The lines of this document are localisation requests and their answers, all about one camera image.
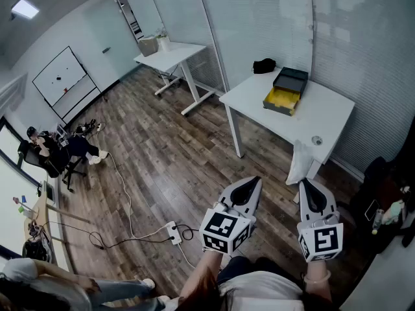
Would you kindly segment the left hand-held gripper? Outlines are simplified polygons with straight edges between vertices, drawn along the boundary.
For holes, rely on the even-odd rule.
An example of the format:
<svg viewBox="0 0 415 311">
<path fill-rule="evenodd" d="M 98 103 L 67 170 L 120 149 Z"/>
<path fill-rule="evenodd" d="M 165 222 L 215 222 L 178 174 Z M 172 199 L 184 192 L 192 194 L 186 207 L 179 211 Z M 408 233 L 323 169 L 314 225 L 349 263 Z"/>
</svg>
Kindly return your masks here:
<svg viewBox="0 0 415 311">
<path fill-rule="evenodd" d="M 205 250 L 231 255 L 251 237 L 262 187 L 262 179 L 251 176 L 223 190 L 219 202 L 207 210 L 198 230 Z"/>
</svg>

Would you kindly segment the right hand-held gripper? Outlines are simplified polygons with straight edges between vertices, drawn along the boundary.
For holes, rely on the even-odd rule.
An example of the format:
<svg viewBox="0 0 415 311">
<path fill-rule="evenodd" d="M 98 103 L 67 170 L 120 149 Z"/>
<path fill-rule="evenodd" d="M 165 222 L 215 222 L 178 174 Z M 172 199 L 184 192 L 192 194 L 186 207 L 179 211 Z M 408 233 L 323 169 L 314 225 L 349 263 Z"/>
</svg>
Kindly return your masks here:
<svg viewBox="0 0 415 311">
<path fill-rule="evenodd" d="M 297 225 L 302 253 L 306 262 L 335 258 L 343 247 L 343 223 L 335 211 L 333 193 L 320 182 L 305 178 L 299 182 L 301 221 Z"/>
</svg>

